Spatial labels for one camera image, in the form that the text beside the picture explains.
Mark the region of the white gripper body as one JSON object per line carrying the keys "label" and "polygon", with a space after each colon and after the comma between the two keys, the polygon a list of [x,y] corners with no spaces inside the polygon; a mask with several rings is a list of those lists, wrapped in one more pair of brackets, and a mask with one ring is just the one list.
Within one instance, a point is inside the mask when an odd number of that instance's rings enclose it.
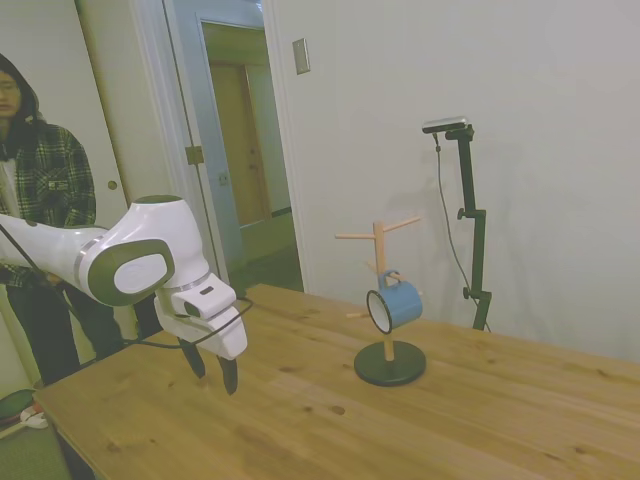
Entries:
{"label": "white gripper body", "polygon": [[233,306],[235,292],[230,287],[196,287],[170,293],[156,292],[156,313],[160,325],[179,339],[196,342],[225,359],[235,359],[248,341],[239,311]]}

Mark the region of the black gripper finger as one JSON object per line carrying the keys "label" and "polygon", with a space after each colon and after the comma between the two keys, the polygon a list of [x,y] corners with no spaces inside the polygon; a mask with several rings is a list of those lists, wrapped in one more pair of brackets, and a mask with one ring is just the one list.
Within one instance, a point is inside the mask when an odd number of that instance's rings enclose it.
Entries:
{"label": "black gripper finger", "polygon": [[181,342],[180,347],[192,372],[198,379],[203,378],[206,375],[206,367],[197,346],[190,342]]}
{"label": "black gripper finger", "polygon": [[233,395],[238,388],[238,365],[236,359],[218,356],[217,360],[222,372],[223,383],[228,395]]}

